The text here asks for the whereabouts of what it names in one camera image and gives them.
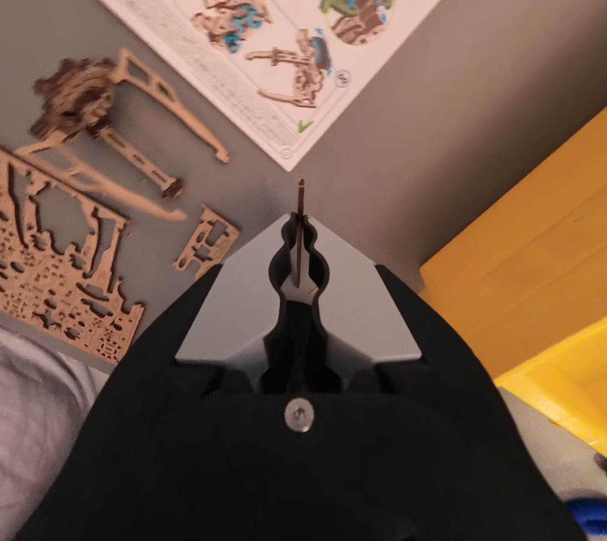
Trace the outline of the yellow plastic box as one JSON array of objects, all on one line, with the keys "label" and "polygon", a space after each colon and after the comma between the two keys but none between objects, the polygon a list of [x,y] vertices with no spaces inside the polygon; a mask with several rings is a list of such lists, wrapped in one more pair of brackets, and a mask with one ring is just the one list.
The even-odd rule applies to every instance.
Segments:
[{"label": "yellow plastic box", "polygon": [[420,272],[497,386],[606,455],[606,109]]}]

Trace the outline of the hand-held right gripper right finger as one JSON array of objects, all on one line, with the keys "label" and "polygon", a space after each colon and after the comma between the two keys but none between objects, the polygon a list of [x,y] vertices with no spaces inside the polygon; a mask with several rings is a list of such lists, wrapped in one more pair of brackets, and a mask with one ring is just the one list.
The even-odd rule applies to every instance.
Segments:
[{"label": "hand-held right gripper right finger", "polygon": [[361,371],[420,360],[376,264],[311,217],[303,238],[317,292],[298,306],[298,389],[340,393]]}]

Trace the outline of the illustrated instruction booklet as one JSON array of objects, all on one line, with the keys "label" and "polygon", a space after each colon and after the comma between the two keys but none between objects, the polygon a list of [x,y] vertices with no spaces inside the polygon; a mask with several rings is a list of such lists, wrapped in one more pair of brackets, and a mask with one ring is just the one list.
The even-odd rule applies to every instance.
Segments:
[{"label": "illustrated instruction booklet", "polygon": [[291,171],[441,0],[99,0]]}]

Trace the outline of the grey cloth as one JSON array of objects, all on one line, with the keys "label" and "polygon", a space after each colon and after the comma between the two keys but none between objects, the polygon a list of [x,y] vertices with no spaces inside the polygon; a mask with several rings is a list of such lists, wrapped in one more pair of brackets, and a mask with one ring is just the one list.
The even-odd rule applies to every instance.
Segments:
[{"label": "grey cloth", "polygon": [[57,478],[109,375],[1,330],[1,540]]}]

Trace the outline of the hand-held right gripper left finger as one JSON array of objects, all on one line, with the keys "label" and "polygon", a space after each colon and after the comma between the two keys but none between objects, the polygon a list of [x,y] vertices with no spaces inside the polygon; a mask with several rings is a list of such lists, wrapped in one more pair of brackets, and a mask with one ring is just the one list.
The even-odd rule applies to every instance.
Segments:
[{"label": "hand-held right gripper left finger", "polygon": [[222,265],[175,361],[245,374],[261,393],[304,387],[304,304],[282,289],[296,216],[285,215]]}]

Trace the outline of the small wooden sheet fragment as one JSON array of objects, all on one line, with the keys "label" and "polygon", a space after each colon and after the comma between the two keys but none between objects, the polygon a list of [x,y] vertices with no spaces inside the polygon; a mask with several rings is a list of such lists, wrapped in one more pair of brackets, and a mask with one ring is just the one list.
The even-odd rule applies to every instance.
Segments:
[{"label": "small wooden sheet fragment", "polygon": [[212,267],[222,263],[240,234],[237,226],[203,203],[200,222],[173,263],[173,268],[185,271],[191,264],[197,264],[195,279],[200,279]]}]

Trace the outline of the partly built wooden model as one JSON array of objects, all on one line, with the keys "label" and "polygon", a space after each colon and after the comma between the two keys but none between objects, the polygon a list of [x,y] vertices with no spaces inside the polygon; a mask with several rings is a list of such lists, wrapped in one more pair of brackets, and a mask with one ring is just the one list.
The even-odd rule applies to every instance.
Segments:
[{"label": "partly built wooden model", "polygon": [[13,155],[77,191],[110,197],[155,218],[183,221],[184,212],[167,211],[123,187],[72,154],[65,145],[81,134],[100,139],[152,181],[163,198],[181,194],[182,179],[165,173],[114,128],[110,118],[114,88],[123,83],[147,94],[174,115],[214,150],[217,161],[226,164],[230,160],[227,148],[182,103],[171,84],[126,48],[120,50],[117,61],[65,58],[54,74],[36,80],[32,89],[43,99],[42,114],[30,134],[38,141],[14,150]]}]

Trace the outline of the punched-out wooden parts sheet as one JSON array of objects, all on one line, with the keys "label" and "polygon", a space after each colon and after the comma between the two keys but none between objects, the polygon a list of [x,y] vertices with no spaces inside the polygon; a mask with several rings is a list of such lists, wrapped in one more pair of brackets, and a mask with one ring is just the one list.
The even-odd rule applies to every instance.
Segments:
[{"label": "punched-out wooden parts sheet", "polygon": [[[77,202],[89,228],[61,252],[40,223],[39,196]],[[113,369],[145,306],[125,307],[115,259],[128,220],[1,148],[1,312]]]}]

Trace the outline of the thin wooden part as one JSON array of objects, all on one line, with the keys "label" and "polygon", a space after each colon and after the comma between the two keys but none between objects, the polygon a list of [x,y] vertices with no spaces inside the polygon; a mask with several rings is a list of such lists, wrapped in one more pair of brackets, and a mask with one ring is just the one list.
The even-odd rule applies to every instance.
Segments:
[{"label": "thin wooden part", "polygon": [[294,278],[295,288],[300,287],[300,278],[301,278],[304,203],[305,203],[305,179],[301,178],[298,181],[298,192],[297,192],[296,266],[295,266],[295,278]]}]

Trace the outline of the blue object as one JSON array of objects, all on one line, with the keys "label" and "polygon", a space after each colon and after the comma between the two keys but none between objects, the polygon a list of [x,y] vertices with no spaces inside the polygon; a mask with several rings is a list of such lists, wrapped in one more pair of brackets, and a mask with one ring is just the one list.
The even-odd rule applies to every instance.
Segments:
[{"label": "blue object", "polygon": [[605,498],[571,499],[565,505],[587,536],[606,539]]}]

